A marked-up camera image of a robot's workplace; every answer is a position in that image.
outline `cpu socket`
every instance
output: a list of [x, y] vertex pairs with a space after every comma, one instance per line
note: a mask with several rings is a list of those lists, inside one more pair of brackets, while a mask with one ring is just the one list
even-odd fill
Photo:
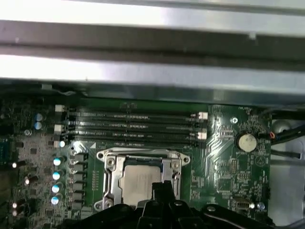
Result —
[[151, 199], [152, 183], [165, 180], [171, 181], [179, 199], [181, 168], [191, 161], [177, 151], [121, 147], [100, 151], [96, 157], [104, 162], [103, 198], [94, 203], [97, 211], [121, 203], [136, 207]]

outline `red wire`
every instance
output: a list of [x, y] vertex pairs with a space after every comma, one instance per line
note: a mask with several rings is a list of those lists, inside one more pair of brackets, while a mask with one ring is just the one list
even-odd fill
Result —
[[271, 139], [275, 139], [275, 134], [273, 132], [270, 132], [269, 135], [270, 135]]

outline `ram slot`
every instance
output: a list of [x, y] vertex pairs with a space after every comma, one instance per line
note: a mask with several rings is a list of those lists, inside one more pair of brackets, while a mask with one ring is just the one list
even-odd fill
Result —
[[70, 111], [75, 112], [88, 112], [88, 113], [100, 113], [100, 112], [110, 112], [110, 113], [129, 113], [134, 115], [151, 115], [151, 116], [162, 116], [168, 118], [191, 118], [196, 115], [196, 112], [181, 112], [181, 111], [161, 111], [161, 110], [141, 110], [141, 109], [105, 109], [105, 108], [88, 108], [88, 107], [78, 107], [78, 108], [70, 108]]
[[142, 133], [169, 133], [169, 134], [189, 134], [190, 132], [200, 132], [202, 128], [199, 125], [190, 127], [187, 125], [175, 124], [150, 124], [150, 123], [136, 123], [136, 122], [93, 122], [93, 121], [69, 121], [69, 130], [76, 127], [82, 127], [88, 130], [118, 130], [129, 132], [142, 132]]
[[172, 148], [172, 149], [177, 149], [177, 148], [184, 148], [185, 146], [191, 146], [191, 147], [200, 147], [201, 143], [198, 142], [161, 142], [161, 141], [136, 141], [136, 140], [120, 140], [120, 139], [104, 139], [102, 137], [97, 137], [97, 136], [74, 136], [73, 139], [74, 141], [102, 141], [106, 145], [115, 145], [115, 146], [120, 146], [120, 147], [162, 147], [162, 148]]
[[118, 121], [118, 120], [128, 120], [135, 122], [146, 122], [146, 123], [164, 123], [164, 124], [185, 124], [192, 125], [195, 119], [191, 118], [177, 118], [174, 116], [164, 116], [164, 115], [152, 115], [152, 114], [128, 114], [128, 113], [113, 113], [113, 112], [70, 112], [69, 120], [72, 120], [73, 116], [75, 118], [87, 118], [90, 121]]
[[146, 140], [146, 141], [168, 141], [168, 142], [189, 142], [196, 140], [197, 134], [193, 135], [177, 135], [177, 134], [152, 134], [152, 133], [140, 133], [126, 131], [94, 131], [94, 130], [83, 130], [77, 127], [74, 131], [69, 131], [69, 135], [95, 135], [102, 136], [110, 139], [128, 139], [133, 141]]

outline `motherboard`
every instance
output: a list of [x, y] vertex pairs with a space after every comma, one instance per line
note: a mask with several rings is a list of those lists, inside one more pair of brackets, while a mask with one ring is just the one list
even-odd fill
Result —
[[[271, 143], [259, 138], [265, 130], [254, 111], [76, 96], [2, 98], [0, 212], [6, 214], [0, 225], [61, 228], [64, 220], [118, 203], [143, 207], [152, 183], [165, 180], [190, 207], [216, 203], [259, 220], [268, 210]], [[271, 117], [263, 123], [270, 126]]]

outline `green circuit board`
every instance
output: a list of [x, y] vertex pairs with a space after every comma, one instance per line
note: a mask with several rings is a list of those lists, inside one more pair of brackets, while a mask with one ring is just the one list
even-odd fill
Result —
[[[65, 112], [59, 115], [55, 112], [55, 105], [62, 105]], [[64, 219], [83, 219], [92, 215], [95, 210], [93, 204], [101, 200], [103, 195], [103, 162], [96, 158], [96, 153], [112, 147], [133, 147], [150, 149], [171, 149], [190, 156], [191, 162], [182, 167], [182, 180], [180, 198], [191, 207], [202, 208], [207, 203], [216, 203], [226, 208], [238, 211], [248, 217], [255, 218], [256, 214], [266, 214], [269, 199], [269, 169], [270, 169], [270, 141], [257, 139], [257, 146], [252, 152], [245, 152], [236, 146], [236, 137], [241, 133], [264, 133], [260, 125], [258, 115], [252, 112], [251, 107], [215, 105], [215, 104], [191, 104], [175, 102], [131, 101], [118, 99], [90, 99], [72, 97], [44, 97], [27, 98], [21, 102], [15, 100], [3, 100], [2, 112], [6, 111], [14, 125], [14, 133], [3, 136], [10, 144], [10, 156], [2, 158], [2, 162], [11, 163], [13, 160], [26, 160], [28, 165], [20, 169], [20, 181], [13, 188], [11, 199], [21, 197], [38, 198], [37, 210], [30, 219], [30, 228], [41, 226], [55, 226]], [[151, 128], [163, 128], [170, 125], [171, 131], [164, 135], [145, 135], [147, 140], [140, 139], [137, 135], [134, 140], [129, 138], [124, 141], [123, 135], [109, 129], [103, 135], [98, 128], [99, 114], [110, 112], [111, 114], [141, 114], [154, 115], [148, 121]], [[208, 119], [203, 122], [194, 122], [192, 118], [170, 121], [171, 117], [185, 114], [208, 114]], [[35, 116], [43, 114], [41, 121], [43, 128], [35, 129]], [[54, 125], [67, 126], [67, 120], [73, 117], [73, 138], [62, 134], [60, 141], [64, 146], [56, 146], [58, 135], [54, 133]], [[129, 122], [126, 116], [123, 121]], [[84, 123], [90, 123], [91, 127], [85, 127]], [[180, 138], [176, 132], [183, 131], [182, 126], [192, 122], [188, 130], [207, 130], [207, 139], [190, 143], [185, 138]], [[270, 126], [271, 117], [264, 120]], [[24, 135], [24, 130], [30, 130], [30, 136]], [[15, 143], [22, 142], [23, 147], [16, 148]], [[0, 144], [1, 155], [6, 155], [9, 146]], [[59, 168], [54, 167], [53, 159], [56, 156], [66, 156], [73, 160], [71, 152], [81, 146], [88, 154], [85, 169], [84, 202], [81, 209], [73, 209], [73, 175], [69, 172], [63, 183], [66, 189], [64, 199], [57, 206], [50, 204], [53, 196], [51, 187], [54, 185], [52, 173]], [[69, 163], [62, 165], [60, 169], [69, 171]], [[30, 187], [22, 183], [27, 174], [36, 174], [39, 180]], [[264, 209], [254, 207], [242, 209], [238, 204], [243, 202], [264, 203]]]

